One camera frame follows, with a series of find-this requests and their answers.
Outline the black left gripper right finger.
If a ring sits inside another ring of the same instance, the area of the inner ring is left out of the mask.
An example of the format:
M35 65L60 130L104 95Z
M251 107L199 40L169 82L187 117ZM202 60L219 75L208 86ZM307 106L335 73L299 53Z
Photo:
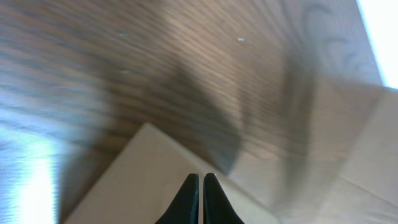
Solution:
M203 209L204 224L244 224L214 173L207 173L204 178Z

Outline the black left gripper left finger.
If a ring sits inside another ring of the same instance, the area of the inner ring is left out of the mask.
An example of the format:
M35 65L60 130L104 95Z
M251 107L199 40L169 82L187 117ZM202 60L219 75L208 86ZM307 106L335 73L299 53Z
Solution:
M155 224L197 224L199 176L189 174L164 214Z

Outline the cardboard box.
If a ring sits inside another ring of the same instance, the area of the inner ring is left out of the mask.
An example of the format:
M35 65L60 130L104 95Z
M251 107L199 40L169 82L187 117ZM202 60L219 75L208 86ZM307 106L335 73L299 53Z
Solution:
M67 218L68 223L154 223L188 174L215 168L144 125ZM379 98L347 151L324 147L304 163L242 153L215 172L245 223L396 223L397 91Z

